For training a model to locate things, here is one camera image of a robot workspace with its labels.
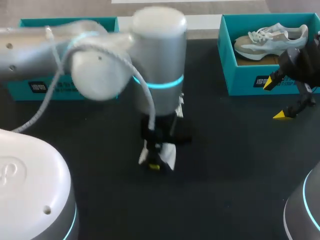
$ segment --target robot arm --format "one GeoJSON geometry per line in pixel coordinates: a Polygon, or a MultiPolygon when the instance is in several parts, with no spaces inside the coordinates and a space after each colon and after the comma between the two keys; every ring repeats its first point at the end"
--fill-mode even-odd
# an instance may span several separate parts
{"type": "Polygon", "coordinates": [[[313,98],[313,88],[320,86],[320,33],[307,43],[303,49],[288,48],[279,57],[279,70],[273,72],[263,89],[271,91],[284,78],[295,80],[300,93],[300,99],[280,111],[274,119],[292,119],[307,106],[316,104],[313,98]]]}
{"type": "Polygon", "coordinates": [[[70,73],[78,91],[96,101],[118,95],[133,75],[145,140],[145,154],[139,163],[154,170],[167,166],[173,170],[175,144],[190,141],[186,131],[176,134],[178,127],[184,128],[176,109],[184,80],[186,31],[185,16],[167,7],[136,12],[129,33],[109,34],[94,21],[0,30],[2,80],[19,81],[56,72],[39,111],[14,131],[23,131],[42,115],[61,74],[70,73]]]}

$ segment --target shoe lace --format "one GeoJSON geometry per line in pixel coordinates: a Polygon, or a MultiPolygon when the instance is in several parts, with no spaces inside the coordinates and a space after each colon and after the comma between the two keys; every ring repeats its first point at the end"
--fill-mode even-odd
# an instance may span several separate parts
{"type": "Polygon", "coordinates": [[[249,31],[248,35],[251,41],[256,44],[258,41],[261,42],[261,40],[272,40],[273,38],[270,37],[270,33],[264,32],[265,29],[266,27],[260,28],[258,31],[249,31]]]}

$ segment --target table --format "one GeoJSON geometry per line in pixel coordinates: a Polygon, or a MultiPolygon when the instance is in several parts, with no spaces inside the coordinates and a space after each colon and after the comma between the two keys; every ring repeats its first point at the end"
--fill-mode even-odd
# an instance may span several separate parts
{"type": "MultiPolygon", "coordinates": [[[[143,141],[131,84],[102,103],[53,101],[25,132],[67,162],[79,240],[287,239],[286,200],[319,161],[320,108],[273,120],[296,95],[228,96],[215,39],[189,40],[186,56],[183,113],[193,143],[177,148],[170,176],[138,166],[143,141]]],[[[40,104],[15,103],[3,91],[0,103],[7,130],[40,104]]]]}

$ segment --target logo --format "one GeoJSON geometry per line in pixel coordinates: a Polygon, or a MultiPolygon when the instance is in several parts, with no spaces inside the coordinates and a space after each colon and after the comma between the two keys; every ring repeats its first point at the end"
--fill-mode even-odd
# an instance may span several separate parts
{"type": "Polygon", "coordinates": [[[263,88],[268,81],[269,76],[257,76],[253,84],[254,88],[263,88]]]}
{"type": "Polygon", "coordinates": [[[14,156],[0,156],[0,198],[15,194],[24,184],[27,167],[14,156]]]}
{"type": "Polygon", "coordinates": [[[8,178],[13,178],[17,173],[18,167],[14,163],[7,163],[0,171],[0,187],[7,184],[8,178]]]}
{"type": "MultiPolygon", "coordinates": [[[[263,88],[268,81],[269,76],[257,76],[255,78],[253,87],[254,88],[263,88]]],[[[292,80],[290,77],[285,76],[281,82],[277,84],[277,86],[294,86],[296,82],[292,80]]]]}
{"type": "Polygon", "coordinates": [[[47,85],[43,81],[30,81],[29,86],[34,94],[45,94],[48,91],[47,85]]]}

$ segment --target cable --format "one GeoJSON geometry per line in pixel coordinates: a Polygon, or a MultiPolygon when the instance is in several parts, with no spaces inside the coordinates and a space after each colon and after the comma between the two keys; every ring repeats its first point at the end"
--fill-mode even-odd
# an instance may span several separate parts
{"type": "Polygon", "coordinates": [[[52,95],[54,93],[55,87],[59,81],[60,76],[63,74],[64,72],[64,66],[66,64],[66,62],[69,60],[70,56],[72,56],[74,53],[78,52],[78,51],[86,51],[86,50],[95,50],[104,54],[107,54],[109,56],[112,56],[113,58],[115,58],[116,60],[122,62],[125,66],[127,66],[132,72],[133,75],[138,79],[138,81],[140,82],[140,85],[143,89],[143,92],[146,96],[146,100],[149,104],[149,123],[148,123],[148,128],[150,130],[154,130],[155,129],[155,120],[156,120],[156,109],[155,109],[155,103],[154,100],[152,98],[151,92],[148,88],[148,85],[146,83],[146,81],[144,80],[144,78],[141,76],[141,74],[139,73],[139,71],[125,58],[123,58],[122,56],[120,56],[119,54],[111,51],[110,49],[107,49],[105,47],[101,47],[101,46],[97,46],[97,45],[93,45],[93,44],[81,44],[78,45],[76,47],[72,47],[70,49],[67,50],[67,52],[65,53],[65,55],[63,56],[62,60],[61,60],[61,64],[59,64],[58,69],[52,79],[51,85],[48,88],[48,91],[43,99],[43,102],[41,103],[38,111],[36,112],[36,114],[29,120],[27,121],[25,124],[23,124],[20,127],[17,127],[16,129],[13,130],[13,132],[15,133],[21,133],[22,131],[28,129],[30,126],[32,126],[33,124],[35,124],[35,122],[42,116],[42,114],[44,113],[44,111],[47,109],[48,104],[52,98],[52,95]]]}

